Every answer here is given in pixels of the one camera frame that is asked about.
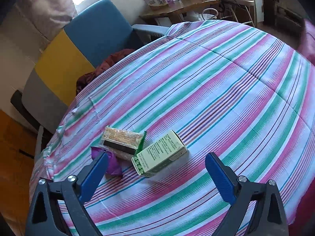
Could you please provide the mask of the purple snack packet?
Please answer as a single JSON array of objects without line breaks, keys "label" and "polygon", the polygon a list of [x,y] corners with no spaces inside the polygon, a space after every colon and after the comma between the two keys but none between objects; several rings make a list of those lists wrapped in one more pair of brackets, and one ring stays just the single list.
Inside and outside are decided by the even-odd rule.
[{"label": "purple snack packet", "polygon": [[96,159],[101,153],[106,153],[108,155],[108,167],[106,173],[111,176],[122,176],[122,168],[112,151],[101,147],[91,147],[91,158],[93,160]]}]

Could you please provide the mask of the green white carton box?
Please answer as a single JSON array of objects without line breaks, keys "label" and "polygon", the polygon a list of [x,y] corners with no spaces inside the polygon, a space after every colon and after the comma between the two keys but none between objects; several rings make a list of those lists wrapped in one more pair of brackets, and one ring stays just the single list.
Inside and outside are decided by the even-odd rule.
[{"label": "green white carton box", "polygon": [[138,152],[131,162],[139,176],[151,177],[187,153],[187,147],[173,130]]}]

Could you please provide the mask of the dark red cloth on chair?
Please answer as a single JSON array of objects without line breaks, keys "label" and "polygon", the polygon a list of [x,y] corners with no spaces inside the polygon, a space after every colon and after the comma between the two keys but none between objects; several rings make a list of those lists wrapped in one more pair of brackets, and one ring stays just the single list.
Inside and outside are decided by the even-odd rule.
[{"label": "dark red cloth on chair", "polygon": [[96,69],[90,73],[80,76],[76,82],[76,95],[78,95],[85,87],[87,87],[94,79],[102,73],[113,67],[119,61],[124,59],[129,54],[133,53],[134,49],[123,49],[108,56]]}]

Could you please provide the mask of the wooden wardrobe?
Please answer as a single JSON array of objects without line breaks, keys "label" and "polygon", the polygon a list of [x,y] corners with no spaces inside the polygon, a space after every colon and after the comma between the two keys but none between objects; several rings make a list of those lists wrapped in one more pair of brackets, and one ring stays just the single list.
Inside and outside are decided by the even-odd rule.
[{"label": "wooden wardrobe", "polygon": [[1,111],[1,214],[16,235],[25,234],[36,134]]}]

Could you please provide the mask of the cracker snack package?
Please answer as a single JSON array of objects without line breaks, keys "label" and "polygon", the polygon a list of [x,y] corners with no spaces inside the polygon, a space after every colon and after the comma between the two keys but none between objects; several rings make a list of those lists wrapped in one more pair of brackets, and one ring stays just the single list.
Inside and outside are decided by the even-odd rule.
[{"label": "cracker snack package", "polygon": [[106,126],[99,145],[114,153],[119,159],[131,161],[132,157],[142,151],[146,133],[147,131],[136,133]]}]

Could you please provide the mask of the striped pink green tablecloth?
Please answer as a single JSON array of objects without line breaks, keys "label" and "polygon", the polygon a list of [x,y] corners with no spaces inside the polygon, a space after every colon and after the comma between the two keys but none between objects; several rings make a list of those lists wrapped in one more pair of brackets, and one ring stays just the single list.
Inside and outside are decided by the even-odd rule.
[{"label": "striped pink green tablecloth", "polygon": [[30,191],[91,162],[106,126],[175,131],[188,152],[152,177],[122,162],[85,204],[103,235],[211,235],[226,214],[205,167],[214,152],[236,174],[274,180],[288,223],[314,179],[314,66],[240,23],[179,23],[105,71],[71,104],[36,162]]}]

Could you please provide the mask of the pink patterned curtain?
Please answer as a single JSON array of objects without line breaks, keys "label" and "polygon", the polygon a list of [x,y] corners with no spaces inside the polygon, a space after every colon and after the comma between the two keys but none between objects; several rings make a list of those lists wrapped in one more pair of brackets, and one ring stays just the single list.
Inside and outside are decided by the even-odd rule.
[{"label": "pink patterned curtain", "polygon": [[17,0],[15,6],[48,41],[77,16],[73,0]]}]

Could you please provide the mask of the wooden side table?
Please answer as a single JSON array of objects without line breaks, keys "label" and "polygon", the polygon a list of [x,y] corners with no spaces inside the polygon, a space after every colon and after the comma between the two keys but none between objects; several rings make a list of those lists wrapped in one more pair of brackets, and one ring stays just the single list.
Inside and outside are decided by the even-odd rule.
[{"label": "wooden side table", "polygon": [[181,18],[183,13],[205,9],[220,2],[221,0],[180,0],[159,8],[148,8],[139,17],[148,24],[153,23],[157,18],[169,18],[172,24],[177,24],[184,21]]}]

